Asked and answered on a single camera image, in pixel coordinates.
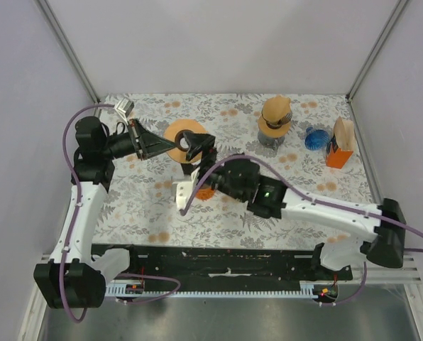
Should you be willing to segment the glass coffee server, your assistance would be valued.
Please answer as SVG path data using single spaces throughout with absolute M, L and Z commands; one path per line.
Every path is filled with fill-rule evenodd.
M 280 145 L 284 142 L 285 137 L 281 136 L 278 138 L 265 135 L 262 131 L 258 132 L 258 141 L 266 148 L 277 150 Z

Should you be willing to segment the brown paper coffee filter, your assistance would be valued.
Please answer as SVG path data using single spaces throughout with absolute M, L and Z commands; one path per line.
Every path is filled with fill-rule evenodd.
M 289 97 L 275 96 L 267 99 L 262 108 L 262 117 L 270 126 L 283 126 L 290 123 L 292 110 Z

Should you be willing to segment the orange coffee filter box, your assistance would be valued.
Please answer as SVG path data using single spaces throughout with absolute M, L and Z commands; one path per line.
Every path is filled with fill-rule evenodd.
M 356 148 L 354 123 L 339 117 L 334 124 L 331 139 L 326 147 L 326 165 L 342 169 Z

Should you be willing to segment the orange glass dripper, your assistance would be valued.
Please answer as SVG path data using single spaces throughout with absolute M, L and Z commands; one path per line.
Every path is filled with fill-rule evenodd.
M 203 188 L 199 189 L 195 197 L 198 200 L 201 201 L 207 201 L 211 199 L 214 196 L 215 190 L 212 190 L 211 188 Z

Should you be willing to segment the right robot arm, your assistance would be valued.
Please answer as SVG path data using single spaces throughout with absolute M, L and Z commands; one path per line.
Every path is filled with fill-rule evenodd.
M 201 158 L 190 180 L 177 184 L 175 202 L 181 215 L 187 213 L 199 189 L 206 185 L 245 203 L 246 209 L 257 217 L 301 220 L 345 232 L 343 239 L 315 246 L 309 270 L 317 279 L 326 279 L 334 271 L 360 261 L 389 269 L 402 268 L 405 231 L 396 201 L 386 199 L 382 205 L 363 205 L 328 200 L 295 188 L 256 157 L 240 153 L 218 161 L 214 142 L 210 134 L 189 130 L 175 137 L 187 161 Z M 272 171 L 273 176 L 262 175 L 262 167 Z

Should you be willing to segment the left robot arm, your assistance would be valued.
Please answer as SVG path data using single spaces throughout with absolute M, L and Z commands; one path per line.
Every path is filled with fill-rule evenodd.
M 108 284 L 120 274 L 135 278 L 141 262 L 122 248 L 92 258 L 92 239 L 99 213 L 109 194 L 114 160 L 134 155 L 144 161 L 175 148 L 175 143 L 146 130 L 137 119 L 128 131 L 110 134 L 96 117 L 75 123 L 78 148 L 72 167 L 71 198 L 60 238 L 44 264 L 37 264 L 35 282 L 50 308 L 98 308 Z

